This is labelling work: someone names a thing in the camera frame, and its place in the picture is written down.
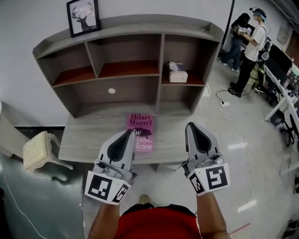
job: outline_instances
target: picture frame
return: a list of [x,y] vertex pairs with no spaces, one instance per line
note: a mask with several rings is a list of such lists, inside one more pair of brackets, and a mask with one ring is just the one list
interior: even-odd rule
[[98,0],[72,0],[66,9],[71,37],[100,30]]

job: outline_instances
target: black shorts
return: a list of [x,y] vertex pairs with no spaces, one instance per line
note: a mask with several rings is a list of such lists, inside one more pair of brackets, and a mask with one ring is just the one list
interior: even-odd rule
[[[150,209],[150,208],[155,208],[152,204],[135,204],[134,206],[130,207],[127,211],[125,211],[123,213],[123,215],[126,215],[128,213],[134,212],[134,211],[140,211],[140,210],[144,210],[144,209]],[[179,211],[185,214],[188,214],[190,216],[196,217],[194,215],[194,213],[192,213],[188,208],[183,207],[183,206],[179,206],[179,205],[175,205],[175,204],[170,204],[169,206],[166,207],[157,207],[157,208],[167,208],[170,210],[174,210],[174,211]]]

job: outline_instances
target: power outlet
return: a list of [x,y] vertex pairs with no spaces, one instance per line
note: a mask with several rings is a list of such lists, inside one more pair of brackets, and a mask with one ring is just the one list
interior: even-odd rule
[[230,103],[228,101],[224,102],[224,104],[221,102],[220,103],[221,107],[227,107],[230,106]]

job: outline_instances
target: deer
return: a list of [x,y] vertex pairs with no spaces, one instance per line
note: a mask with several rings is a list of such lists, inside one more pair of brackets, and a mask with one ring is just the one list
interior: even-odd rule
[[88,30],[94,28],[94,26],[88,26],[86,23],[87,17],[94,13],[93,5],[90,2],[88,2],[87,5],[89,6],[90,12],[88,12],[88,13],[83,12],[85,15],[83,18],[81,18],[80,14],[79,14],[79,17],[76,16],[76,14],[78,12],[78,10],[76,9],[77,6],[75,6],[71,11],[72,18],[76,19],[77,22],[81,23],[81,28],[83,31],[88,31]]

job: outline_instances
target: tissue box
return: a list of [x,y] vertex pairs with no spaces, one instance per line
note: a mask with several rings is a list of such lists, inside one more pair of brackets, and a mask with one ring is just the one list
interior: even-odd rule
[[172,83],[186,83],[188,74],[182,63],[169,62],[167,63],[169,72],[169,81]]

